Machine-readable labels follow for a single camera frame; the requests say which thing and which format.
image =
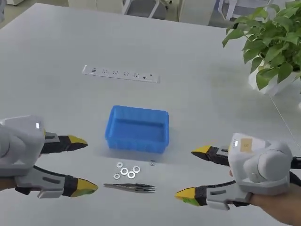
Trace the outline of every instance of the electrical outlet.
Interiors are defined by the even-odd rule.
[[[82,73],[85,75],[159,83],[159,76],[152,73],[137,73],[117,69],[111,70],[102,67],[89,67],[87,65],[84,67]]]

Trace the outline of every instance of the white plastic casing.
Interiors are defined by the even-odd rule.
[[[285,143],[269,142],[241,133],[233,135],[228,160],[240,189],[254,194],[288,190],[292,153]]]

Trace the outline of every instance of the metal tweezers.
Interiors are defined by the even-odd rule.
[[[116,188],[129,192],[136,193],[153,193],[155,192],[155,186],[145,184],[103,184],[105,187]]]

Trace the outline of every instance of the gray table surface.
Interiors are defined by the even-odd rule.
[[[280,225],[259,208],[195,207],[174,198],[186,187],[230,181],[228,168],[190,154],[202,145],[228,145],[234,132],[286,141],[299,154],[270,97],[251,90],[242,63],[243,40],[223,49],[224,29],[35,4],[0,30],[0,118],[37,114],[47,131],[74,134],[89,146],[42,156],[37,165],[89,179],[93,195],[39,200],[0,193],[6,226]],[[148,71],[160,83],[81,74],[84,65]],[[113,105],[162,109],[170,115],[163,155],[109,150],[104,132]],[[149,160],[157,161],[156,166]],[[116,163],[139,165],[135,179],[155,194],[109,188]]]

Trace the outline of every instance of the blue bin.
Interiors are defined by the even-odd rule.
[[[169,144],[168,112],[113,106],[105,138],[109,148],[163,153]]]

